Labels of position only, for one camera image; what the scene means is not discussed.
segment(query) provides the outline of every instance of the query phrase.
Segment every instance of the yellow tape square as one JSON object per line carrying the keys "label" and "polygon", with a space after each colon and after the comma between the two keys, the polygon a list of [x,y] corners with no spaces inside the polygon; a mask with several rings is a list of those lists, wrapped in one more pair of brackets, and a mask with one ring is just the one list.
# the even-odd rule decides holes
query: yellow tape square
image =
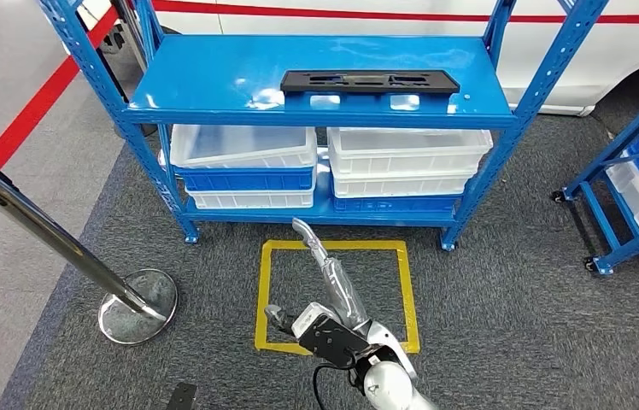
{"label": "yellow tape square", "polygon": [[[327,250],[394,250],[397,253],[397,270],[400,277],[402,293],[402,309],[405,313],[405,333],[407,341],[401,342],[405,353],[418,353],[420,339],[418,320],[415,315],[413,284],[410,281],[410,265],[407,263],[407,247],[405,241],[322,241]],[[310,354],[297,343],[270,343],[267,341],[267,316],[264,307],[269,304],[269,280],[272,271],[272,251],[275,249],[303,250],[307,249],[302,241],[269,240],[261,247],[259,266],[259,295],[256,307],[256,328],[254,345],[257,349],[274,350],[293,354]]]}

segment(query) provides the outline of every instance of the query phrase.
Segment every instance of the top shelf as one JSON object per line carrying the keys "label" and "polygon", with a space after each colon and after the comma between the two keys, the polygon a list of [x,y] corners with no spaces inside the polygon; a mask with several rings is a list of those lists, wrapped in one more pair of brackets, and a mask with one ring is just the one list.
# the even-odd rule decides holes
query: top shelf
{"label": "top shelf", "polygon": [[[287,97],[287,70],[433,70],[418,96]],[[480,38],[167,35],[124,111],[135,123],[504,129],[516,119]]]}

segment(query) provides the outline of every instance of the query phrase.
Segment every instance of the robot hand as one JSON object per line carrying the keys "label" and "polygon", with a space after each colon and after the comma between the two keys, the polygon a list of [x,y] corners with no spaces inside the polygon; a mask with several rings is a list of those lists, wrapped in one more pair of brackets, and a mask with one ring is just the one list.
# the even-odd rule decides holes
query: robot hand
{"label": "robot hand", "polygon": [[292,227],[302,235],[322,271],[330,306],[312,302],[297,317],[276,305],[266,306],[264,311],[273,326],[331,363],[314,372],[319,407],[324,410],[316,389],[317,371],[334,367],[353,373],[353,386],[378,410],[437,409],[413,387],[417,377],[413,364],[395,335],[367,316],[340,261],[327,255],[320,239],[304,221],[293,219]]}

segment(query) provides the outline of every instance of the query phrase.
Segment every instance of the red floor line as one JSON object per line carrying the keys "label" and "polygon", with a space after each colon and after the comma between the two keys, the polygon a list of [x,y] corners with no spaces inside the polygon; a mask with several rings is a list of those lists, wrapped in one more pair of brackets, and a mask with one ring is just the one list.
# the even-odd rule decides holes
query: red floor line
{"label": "red floor line", "polygon": [[[283,7],[243,6],[236,4],[195,3],[175,0],[153,0],[156,11],[203,13],[218,15],[263,15],[283,17],[321,17],[336,19],[374,19],[400,21],[481,21],[488,15],[439,15],[417,13],[383,13],[374,11],[348,11],[323,9],[291,9]],[[512,15],[518,23],[561,23],[564,15]],[[603,15],[597,23],[639,24],[639,15]]]}
{"label": "red floor line", "polygon": [[[97,47],[114,26],[117,18],[115,9],[111,7],[93,27],[93,30],[88,33],[91,44]],[[3,131],[0,135],[0,168],[8,162],[48,110],[56,103],[78,71],[78,66],[73,62],[73,58],[67,56],[48,80],[43,83],[38,92],[32,96],[13,122]]]}

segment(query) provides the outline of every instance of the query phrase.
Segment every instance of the caster wheel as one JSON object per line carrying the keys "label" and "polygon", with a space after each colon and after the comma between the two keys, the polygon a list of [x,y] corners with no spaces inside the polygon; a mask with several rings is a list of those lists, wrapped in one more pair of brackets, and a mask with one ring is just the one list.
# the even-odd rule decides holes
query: caster wheel
{"label": "caster wheel", "polygon": [[599,272],[599,267],[596,265],[596,262],[594,262],[593,256],[583,258],[583,267],[589,272]]}
{"label": "caster wheel", "polygon": [[556,203],[566,202],[566,197],[560,190],[555,190],[551,192],[551,201],[554,201]]}

